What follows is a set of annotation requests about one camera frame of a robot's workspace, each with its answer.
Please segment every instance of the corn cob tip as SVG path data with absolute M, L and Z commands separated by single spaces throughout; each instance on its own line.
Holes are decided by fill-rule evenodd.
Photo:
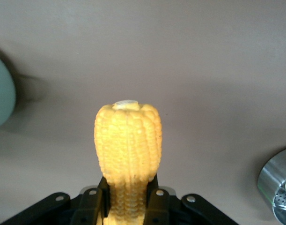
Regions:
M 135 100 L 118 101 L 113 105 L 113 109 L 114 110 L 118 110 L 118 109 L 139 110 L 139 103 Z

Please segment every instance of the stainless steel container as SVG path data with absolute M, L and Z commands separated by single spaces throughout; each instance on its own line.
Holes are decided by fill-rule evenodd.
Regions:
M 257 186 L 279 222 L 286 225 L 286 150 L 262 168 Z

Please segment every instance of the beige surface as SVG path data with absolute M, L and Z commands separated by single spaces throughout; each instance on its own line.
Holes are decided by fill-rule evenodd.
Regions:
M 97 184 L 94 117 L 135 99 L 163 123 L 160 185 L 276 225 L 257 175 L 286 147 L 286 0 L 0 0 L 18 82 L 0 127 L 0 222 Z

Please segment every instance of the green plate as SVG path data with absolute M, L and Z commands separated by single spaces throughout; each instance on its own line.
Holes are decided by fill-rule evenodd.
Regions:
M 16 100 L 16 92 L 12 77 L 0 60 L 0 125 L 12 114 Z

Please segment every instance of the background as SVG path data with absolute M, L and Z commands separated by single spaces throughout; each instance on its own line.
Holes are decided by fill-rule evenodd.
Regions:
M 161 186 L 278 224 L 257 177 L 286 148 L 286 0 L 0 0 L 0 58 L 0 222 L 98 184 L 95 115 L 134 99 L 161 115 Z

